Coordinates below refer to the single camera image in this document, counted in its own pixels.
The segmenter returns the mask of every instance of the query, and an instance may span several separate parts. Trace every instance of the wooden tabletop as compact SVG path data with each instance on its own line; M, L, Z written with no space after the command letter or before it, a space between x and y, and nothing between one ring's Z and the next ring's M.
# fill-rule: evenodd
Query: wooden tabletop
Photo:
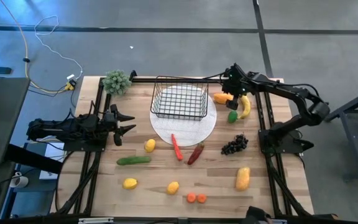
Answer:
M100 77L84 77L76 115L88 112L90 101L96 98L99 79ZM117 104L122 114L135 117L135 120L122 125L137 126L124 135L120 147L114 145L110 134L106 150L101 157L92 216L243 218L250 205L262 208L273 215L266 163L260 152L257 137L259 119L255 98L251 94L248 96L252 107L250 116L234 124L227 123L229 109L216 104L218 115L215 128L204 141L203 153L192 166L188 166L184 161L188 160L195 146L181 147L184 160L179 162L172 145L162 141L153 130L149 118L153 87L153 83L133 83L124 96L114 97L111 101L111 104ZM220 92L220 85L209 84L211 97L214 93ZM105 95L103 93L100 108L104 106ZM275 95L270 97L275 120L290 119L288 100ZM262 103L264 113L267 114L263 95ZM222 146L239 133L244 133L249 139L247 149L228 156L221 155ZM144 143L148 139L155 139L157 142L152 153L146 153L144 150ZM134 155L151 156L152 161L131 166L116 164L119 158ZM58 185L59 206L63 205L78 185L83 156L84 152L74 152L63 166ZM301 161L292 154L283 154L282 159L288 188L302 206L313 213ZM250 187L246 191L238 192L234 188L236 172L238 168L246 166L251 169ZM122 188L123 180L129 177L139 182L134 190ZM179 182L179 190L175 195L167 195L167 185L173 181ZM82 208L85 207L86 192ZM206 194L208 199L205 204L189 204L186 202L186 195L189 192ZM284 211L281 190L277 192L280 208Z

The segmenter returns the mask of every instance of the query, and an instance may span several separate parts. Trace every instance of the concrete floor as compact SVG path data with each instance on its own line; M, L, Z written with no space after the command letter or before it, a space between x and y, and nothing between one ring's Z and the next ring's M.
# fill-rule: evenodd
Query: concrete floor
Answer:
M266 29L358 29L358 1L259 0ZM252 0L6 0L21 24L35 25L58 15L61 26L256 29ZM53 25L53 19L45 25ZM13 21L0 3L0 26ZM39 85L58 89L78 67L42 47L25 32L32 60L29 73ZM258 34L56 32L45 43L84 68L84 75L109 70L139 75L207 76L233 62L244 70L265 73ZM267 34L274 77L287 83L310 83L330 102L331 109L358 95L358 35ZM24 77L24 46L19 32L0 31L0 66ZM21 145L27 124L35 118L61 119L70 107L70 93L45 96L28 93L12 143ZM358 221L358 180L342 175L357 169L339 120L302 128L315 143L305 152L306 176L316 213L336 213Z

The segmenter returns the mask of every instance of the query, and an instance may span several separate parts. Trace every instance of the black wire basket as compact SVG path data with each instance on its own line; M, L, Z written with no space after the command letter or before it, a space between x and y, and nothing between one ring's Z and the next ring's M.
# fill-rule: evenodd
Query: black wire basket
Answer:
M208 82L159 76L155 79L150 111L159 118L201 121L208 112Z

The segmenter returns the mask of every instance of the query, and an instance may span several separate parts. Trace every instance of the black desk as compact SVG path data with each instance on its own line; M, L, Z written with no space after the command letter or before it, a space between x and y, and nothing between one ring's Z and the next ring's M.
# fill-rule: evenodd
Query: black desk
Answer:
M16 163L59 173L62 163L9 144L30 81L0 78L0 181L12 177ZM0 185L0 212L9 181Z

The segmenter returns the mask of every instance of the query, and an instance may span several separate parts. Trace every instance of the red chili pepper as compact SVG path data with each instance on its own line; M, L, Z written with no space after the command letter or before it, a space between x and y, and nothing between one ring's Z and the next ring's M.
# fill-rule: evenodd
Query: red chili pepper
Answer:
M177 140L175 139L175 136L173 134L172 134L172 143L173 143L173 148L175 150L175 153L177 154L177 158L179 161L181 161L183 159L183 155L180 152L180 149L177 144Z
M203 149L204 149L204 143L203 142L198 143L197 147L194 149L193 153L191 154L187 164L192 165L194 161L197 160L197 158L203 152Z

